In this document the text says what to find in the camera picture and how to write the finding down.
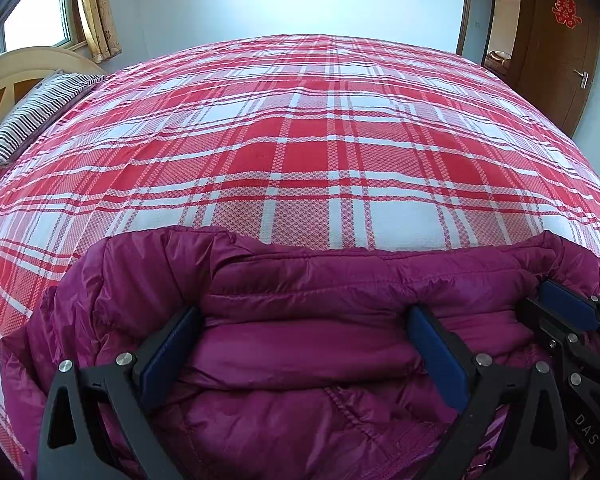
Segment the magenta puffer jacket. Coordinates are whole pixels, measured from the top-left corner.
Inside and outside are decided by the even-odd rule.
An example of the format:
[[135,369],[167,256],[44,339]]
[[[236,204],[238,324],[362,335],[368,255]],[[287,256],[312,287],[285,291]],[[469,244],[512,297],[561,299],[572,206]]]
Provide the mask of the magenta puffer jacket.
[[450,252],[307,250],[169,226],[94,244],[1,342],[7,415],[35,478],[63,360],[106,365],[181,308],[206,329],[151,428],[192,479],[409,479],[453,411],[407,341],[424,304],[475,352],[542,358],[515,302],[544,278],[600,294],[600,257],[550,232]]

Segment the brown wooden door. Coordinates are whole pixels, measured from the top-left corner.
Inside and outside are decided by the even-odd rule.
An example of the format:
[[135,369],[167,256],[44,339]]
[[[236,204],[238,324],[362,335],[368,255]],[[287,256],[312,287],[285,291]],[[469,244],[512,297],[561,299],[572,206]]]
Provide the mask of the brown wooden door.
[[[582,23],[555,21],[555,0],[520,0],[514,52],[506,82],[567,136],[573,136],[594,79],[600,50],[600,18],[586,0],[574,0]],[[580,88],[573,70],[590,73]]]

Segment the red white plaid bedsheet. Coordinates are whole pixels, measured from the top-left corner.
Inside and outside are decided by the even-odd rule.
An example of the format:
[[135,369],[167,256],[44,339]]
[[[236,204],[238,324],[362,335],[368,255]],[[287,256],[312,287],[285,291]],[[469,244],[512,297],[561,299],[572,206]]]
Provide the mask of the red white plaid bedsheet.
[[[0,339],[91,244],[174,224],[317,249],[552,231],[600,255],[600,177],[455,54],[326,35],[175,52],[108,75],[0,174]],[[1,378],[0,447],[23,470]]]

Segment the red paper door decoration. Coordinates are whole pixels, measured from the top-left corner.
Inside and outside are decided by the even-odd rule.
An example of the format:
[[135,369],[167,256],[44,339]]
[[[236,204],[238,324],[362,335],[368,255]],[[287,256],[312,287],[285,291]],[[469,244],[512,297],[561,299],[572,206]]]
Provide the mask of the red paper door decoration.
[[552,13],[558,24],[569,29],[575,29],[582,23],[582,18],[578,15],[577,3],[574,0],[555,0]]

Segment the striped grey pillow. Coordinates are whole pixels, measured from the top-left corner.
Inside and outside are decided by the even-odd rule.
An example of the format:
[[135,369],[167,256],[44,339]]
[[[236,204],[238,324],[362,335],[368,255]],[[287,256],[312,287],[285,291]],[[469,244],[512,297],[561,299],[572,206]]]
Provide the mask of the striped grey pillow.
[[38,82],[0,122],[0,167],[14,162],[53,122],[105,79],[56,70]]

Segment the cream wooden headboard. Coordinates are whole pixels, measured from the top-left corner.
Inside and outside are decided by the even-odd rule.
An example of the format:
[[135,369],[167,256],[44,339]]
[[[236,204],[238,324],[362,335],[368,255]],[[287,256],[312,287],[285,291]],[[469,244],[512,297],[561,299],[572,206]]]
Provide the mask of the cream wooden headboard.
[[[66,73],[106,75],[106,72],[96,63],[66,49],[28,47],[2,54],[0,55],[0,122],[38,82],[55,73],[56,70]],[[13,163],[0,167],[0,170]]]

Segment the right yellow curtain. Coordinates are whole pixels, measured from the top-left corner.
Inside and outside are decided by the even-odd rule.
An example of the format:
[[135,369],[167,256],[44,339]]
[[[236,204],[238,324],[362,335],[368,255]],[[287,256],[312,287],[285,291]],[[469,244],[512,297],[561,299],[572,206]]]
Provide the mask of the right yellow curtain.
[[99,64],[122,52],[109,0],[78,0],[81,26],[92,60]]

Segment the window with frame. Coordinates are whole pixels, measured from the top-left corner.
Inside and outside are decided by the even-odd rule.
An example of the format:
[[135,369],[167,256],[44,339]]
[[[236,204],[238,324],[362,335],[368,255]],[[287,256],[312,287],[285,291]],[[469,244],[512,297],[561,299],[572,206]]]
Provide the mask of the window with frame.
[[78,0],[20,0],[0,26],[0,55],[27,47],[71,49],[84,41]]

